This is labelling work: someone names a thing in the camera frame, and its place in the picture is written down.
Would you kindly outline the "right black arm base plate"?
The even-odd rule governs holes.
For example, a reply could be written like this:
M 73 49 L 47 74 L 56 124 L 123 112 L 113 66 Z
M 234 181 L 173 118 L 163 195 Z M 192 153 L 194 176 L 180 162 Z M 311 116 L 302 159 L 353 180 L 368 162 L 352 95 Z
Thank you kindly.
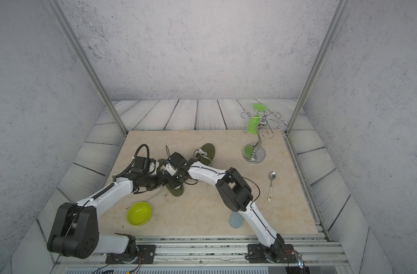
M 291 244 L 285 244 L 282 248 L 276 249 L 261 244 L 249 244 L 245 259 L 250 263 L 296 264 L 298 262 Z

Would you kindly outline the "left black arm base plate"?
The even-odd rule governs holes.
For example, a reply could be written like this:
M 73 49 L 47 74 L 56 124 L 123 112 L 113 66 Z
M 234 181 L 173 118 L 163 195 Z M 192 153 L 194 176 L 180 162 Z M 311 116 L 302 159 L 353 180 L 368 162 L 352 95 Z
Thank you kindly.
M 129 243 L 123 253 L 107 254 L 106 264 L 153 264 L 156 254 L 156 245 L 137 245 Z

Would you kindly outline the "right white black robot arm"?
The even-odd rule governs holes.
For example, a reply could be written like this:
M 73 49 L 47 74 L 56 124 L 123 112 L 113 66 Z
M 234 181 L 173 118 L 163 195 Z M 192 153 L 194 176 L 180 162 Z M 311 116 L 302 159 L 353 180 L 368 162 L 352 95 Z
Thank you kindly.
M 179 165 L 172 160 L 167 160 L 163 168 L 164 175 L 173 184 L 192 179 L 216 187 L 224 204 L 239 213 L 253 229 L 266 260 L 273 263 L 280 261 L 285 252 L 285 241 L 260 213 L 251 187 L 236 169 L 215 169 L 200 161 L 184 161 Z

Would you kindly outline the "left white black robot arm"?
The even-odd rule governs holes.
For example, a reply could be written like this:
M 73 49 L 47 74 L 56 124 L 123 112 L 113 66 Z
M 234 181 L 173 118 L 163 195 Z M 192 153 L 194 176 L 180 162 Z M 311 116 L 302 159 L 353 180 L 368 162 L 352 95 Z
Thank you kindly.
M 102 235 L 100 217 L 113 205 L 130 194 L 151 191 L 158 186 L 155 177 L 159 164 L 149 155 L 134 154 L 131 163 L 112 182 L 77 203 L 64 203 L 56 213 L 47 249 L 65 257 L 86 259 L 90 255 L 123 255 L 133 260 L 137 247 L 131 236 Z

